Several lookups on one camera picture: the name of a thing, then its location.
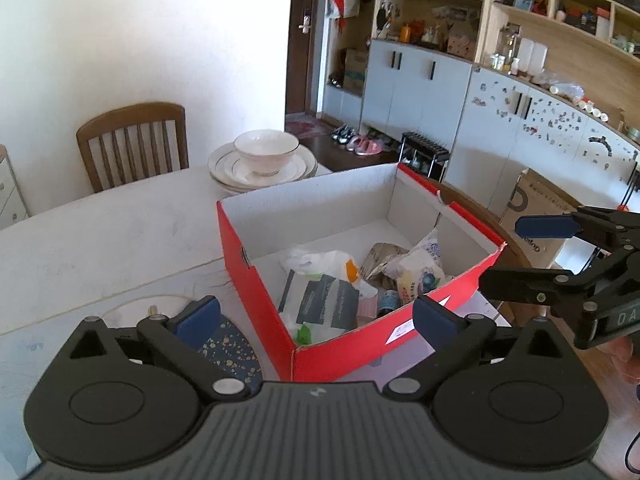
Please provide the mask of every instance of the cardboard box on floor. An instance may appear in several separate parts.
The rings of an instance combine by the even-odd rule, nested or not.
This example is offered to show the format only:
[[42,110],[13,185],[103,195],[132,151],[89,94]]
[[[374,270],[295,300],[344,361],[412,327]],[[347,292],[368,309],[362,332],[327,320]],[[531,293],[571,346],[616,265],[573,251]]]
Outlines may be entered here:
[[344,61],[344,81],[342,88],[357,95],[364,92],[364,79],[367,72],[366,52],[350,48]]
[[343,171],[218,202],[225,265],[281,380],[333,381],[415,335],[412,305],[330,341],[298,348],[278,315],[287,273],[282,255],[304,245],[341,250],[361,264],[377,242],[411,248],[438,227],[442,266],[451,282],[430,293],[455,310],[506,244],[458,204],[404,166]]
[[532,267],[548,269],[565,240],[520,238],[515,232],[518,218],[528,215],[559,215],[575,211],[582,204],[531,168],[524,170],[511,193],[500,225],[513,235]]

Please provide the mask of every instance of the chair backrest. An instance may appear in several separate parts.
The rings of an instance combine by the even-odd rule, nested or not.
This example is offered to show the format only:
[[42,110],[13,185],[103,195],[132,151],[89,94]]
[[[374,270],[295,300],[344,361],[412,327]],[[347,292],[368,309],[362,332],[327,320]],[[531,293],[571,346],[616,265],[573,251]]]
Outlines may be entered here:
[[91,119],[76,133],[95,192],[189,167],[184,108],[142,103]]

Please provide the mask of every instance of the speckled mat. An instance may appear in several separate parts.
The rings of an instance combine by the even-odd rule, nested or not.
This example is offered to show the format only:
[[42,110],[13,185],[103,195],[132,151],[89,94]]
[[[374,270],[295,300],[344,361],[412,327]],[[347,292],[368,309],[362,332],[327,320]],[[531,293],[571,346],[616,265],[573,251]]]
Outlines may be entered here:
[[262,382],[262,369],[254,348],[231,320],[220,315],[220,326],[199,352],[225,372],[255,391]]

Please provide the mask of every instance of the white plate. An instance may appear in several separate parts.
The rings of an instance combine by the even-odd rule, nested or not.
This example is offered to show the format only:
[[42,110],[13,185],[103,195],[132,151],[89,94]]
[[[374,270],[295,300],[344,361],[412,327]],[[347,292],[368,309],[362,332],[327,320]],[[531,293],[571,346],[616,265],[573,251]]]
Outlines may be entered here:
[[289,163],[275,175],[263,176],[254,173],[240,157],[238,152],[231,152],[220,159],[223,171],[234,182],[248,187],[269,187],[299,179],[306,171],[306,162],[294,153]]
[[[252,189],[260,189],[261,187],[274,185],[274,184],[250,185],[250,184],[245,184],[243,182],[239,182],[233,179],[233,177],[230,176],[224,170],[224,163],[225,163],[225,157],[235,152],[236,150],[233,146],[233,143],[230,142],[228,144],[224,144],[223,146],[220,146],[218,149],[213,151],[211,155],[209,155],[209,161],[208,161],[209,173],[211,174],[211,177],[215,179],[222,187],[224,187],[229,191],[233,190],[233,192],[244,192]],[[304,161],[305,171],[302,175],[300,175],[297,178],[294,178],[293,180],[303,180],[305,178],[308,178],[316,174],[316,170],[318,169],[318,162],[316,161],[314,154],[311,153],[308,150],[308,148],[301,145],[296,149],[296,151],[294,152],[294,155],[298,156],[299,158],[302,159],[302,161]],[[264,181],[265,178],[269,179],[273,177],[277,177],[277,175],[273,175],[271,177],[260,177],[260,178],[262,179],[262,181]]]

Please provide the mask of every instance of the white wall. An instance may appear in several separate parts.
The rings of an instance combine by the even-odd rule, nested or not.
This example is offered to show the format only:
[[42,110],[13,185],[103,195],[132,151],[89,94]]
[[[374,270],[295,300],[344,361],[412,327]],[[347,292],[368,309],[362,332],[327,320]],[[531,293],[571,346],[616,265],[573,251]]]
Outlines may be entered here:
[[190,165],[284,126],[290,0],[0,0],[0,143],[32,214],[92,192],[76,130],[107,110],[186,109]]

